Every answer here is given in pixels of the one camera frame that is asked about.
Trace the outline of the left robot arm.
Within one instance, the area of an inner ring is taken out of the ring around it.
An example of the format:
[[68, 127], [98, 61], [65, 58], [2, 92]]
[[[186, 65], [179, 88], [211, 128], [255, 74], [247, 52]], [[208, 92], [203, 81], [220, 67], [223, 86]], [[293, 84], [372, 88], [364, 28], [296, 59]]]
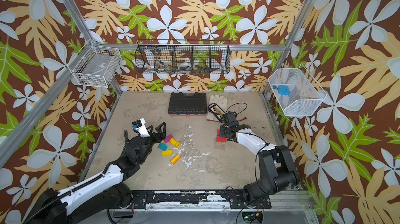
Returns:
[[166, 123], [146, 127], [143, 119], [132, 123], [137, 136], [124, 131], [120, 156], [104, 170], [76, 185], [56, 191], [46, 190], [24, 220], [25, 224], [75, 224], [106, 208], [130, 201], [131, 190], [124, 181], [143, 165], [155, 144], [167, 136]]

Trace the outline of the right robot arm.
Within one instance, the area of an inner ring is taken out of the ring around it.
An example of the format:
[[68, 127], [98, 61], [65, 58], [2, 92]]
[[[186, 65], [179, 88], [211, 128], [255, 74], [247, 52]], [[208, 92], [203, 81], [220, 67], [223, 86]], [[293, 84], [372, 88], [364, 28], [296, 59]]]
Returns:
[[235, 112], [216, 115], [222, 123], [219, 137], [236, 142], [255, 155], [259, 162], [259, 171], [255, 172], [255, 182], [243, 188], [246, 205], [257, 205], [267, 200], [267, 197], [294, 187], [300, 183], [300, 177], [288, 147], [269, 143], [255, 134], [250, 126], [241, 125]]

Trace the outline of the red rectangular wood block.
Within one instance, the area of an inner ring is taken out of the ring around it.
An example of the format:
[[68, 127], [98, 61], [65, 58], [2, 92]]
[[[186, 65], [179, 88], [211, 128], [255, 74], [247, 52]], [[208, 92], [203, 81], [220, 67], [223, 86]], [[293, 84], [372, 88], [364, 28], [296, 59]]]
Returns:
[[223, 138], [223, 137], [216, 137], [216, 140], [217, 140], [217, 142], [227, 142], [227, 139], [226, 138]]

